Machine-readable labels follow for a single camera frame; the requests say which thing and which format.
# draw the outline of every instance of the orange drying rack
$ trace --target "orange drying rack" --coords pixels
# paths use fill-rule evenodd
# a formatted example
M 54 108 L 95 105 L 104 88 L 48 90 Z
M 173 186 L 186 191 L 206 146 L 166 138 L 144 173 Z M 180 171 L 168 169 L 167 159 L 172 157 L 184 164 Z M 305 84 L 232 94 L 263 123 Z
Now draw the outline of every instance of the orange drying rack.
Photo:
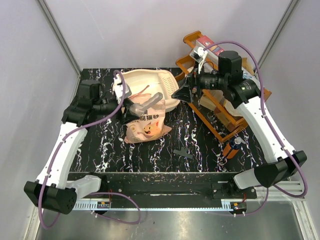
M 203 35 L 200 31 L 195 31 L 191 34 L 186 35 L 183 38 L 183 42 L 185 44 L 188 44 L 193 49 L 196 46 L 196 40 L 198 38 L 201 38 L 202 36 Z M 218 66 L 214 62 L 212 62 L 208 57 L 206 58 L 206 61 L 211 62 L 214 68 L 216 70 L 218 69 Z M 175 63 L 182 70 L 182 73 L 175 77 L 177 81 L 180 81 L 185 77 L 185 75 L 189 73 L 188 69 L 195 65 L 195 60 L 192 57 L 190 57 L 188 54 L 187 56 L 184 56 L 178 59 Z M 225 137 L 222 137 L 217 132 L 217 130 L 212 126 L 212 124 L 206 119 L 206 117 L 197 109 L 197 107 L 194 104 L 189 103 L 189 106 L 194 110 L 194 112 L 199 116 L 199 118 L 204 122 L 204 124 L 210 129 L 210 131 L 215 135 L 215 137 L 220 142 L 224 143 L 225 141 L 231 139 L 235 134 L 241 132 L 248 126 L 248 123 L 243 117 L 236 120 L 231 114 L 229 114 L 229 112 L 219 103 L 219 101 L 210 94 L 209 90 L 204 89 L 202 91 L 203 91 L 203 94 L 206 95 L 213 102 L 213 104 L 221 111 L 221 113 L 223 113 L 223 115 L 228 119 L 228 121 L 235 127 L 235 129 L 232 132 L 230 132 Z M 269 98 L 270 95 L 271 95 L 271 92 L 264 88 L 265 101 Z

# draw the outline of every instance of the cat litter bag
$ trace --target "cat litter bag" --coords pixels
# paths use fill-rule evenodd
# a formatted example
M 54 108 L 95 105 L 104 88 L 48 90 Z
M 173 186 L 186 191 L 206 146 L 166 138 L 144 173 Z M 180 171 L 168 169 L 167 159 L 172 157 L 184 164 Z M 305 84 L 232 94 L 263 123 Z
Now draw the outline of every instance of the cat litter bag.
M 130 100 L 135 104 L 143 104 L 151 98 L 151 94 L 135 95 Z M 166 116 L 165 100 L 162 99 L 146 110 L 139 120 L 128 123 L 124 142 L 136 144 L 157 140 L 171 131 L 171 127 L 164 124 Z

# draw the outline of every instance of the cartoon cat print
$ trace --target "cartoon cat print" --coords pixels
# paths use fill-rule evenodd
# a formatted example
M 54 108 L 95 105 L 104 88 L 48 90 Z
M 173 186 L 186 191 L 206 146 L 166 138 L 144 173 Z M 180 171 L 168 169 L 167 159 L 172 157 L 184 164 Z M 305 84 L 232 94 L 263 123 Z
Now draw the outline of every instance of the cartoon cat print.
M 158 135 L 161 134 L 162 129 L 158 127 L 159 121 L 156 121 L 154 123 L 149 122 L 144 128 L 143 132 L 138 132 L 138 134 L 143 134 L 147 139 L 150 139 L 152 137 L 158 137 Z

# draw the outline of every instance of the red label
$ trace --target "red label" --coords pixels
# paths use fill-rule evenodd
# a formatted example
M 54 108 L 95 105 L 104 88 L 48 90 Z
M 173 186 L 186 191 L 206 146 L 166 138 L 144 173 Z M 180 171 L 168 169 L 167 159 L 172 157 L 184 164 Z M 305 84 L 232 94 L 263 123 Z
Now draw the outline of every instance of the red label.
M 209 37 L 207 37 L 206 35 L 200 37 L 197 39 L 197 41 L 199 43 L 201 43 L 204 47 L 208 47 L 212 44 L 214 44 L 214 41 L 212 41 Z M 224 50 L 219 46 L 219 45 L 215 45 L 210 47 L 208 50 L 210 50 L 214 55 L 218 56 L 219 53 L 223 52 Z

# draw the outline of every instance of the white plastic basket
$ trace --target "white plastic basket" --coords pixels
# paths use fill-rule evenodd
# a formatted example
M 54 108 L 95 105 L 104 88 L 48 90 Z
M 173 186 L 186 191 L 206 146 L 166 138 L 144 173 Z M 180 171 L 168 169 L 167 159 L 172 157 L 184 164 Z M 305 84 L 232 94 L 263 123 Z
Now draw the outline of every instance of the white plastic basket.
M 179 100 L 171 98 L 171 95 L 179 89 L 177 81 L 171 72 L 167 70 L 136 69 L 123 73 L 125 82 L 129 85 L 132 94 L 142 91 L 152 96 L 160 92 L 165 100 L 165 112 L 170 112 L 179 104 Z

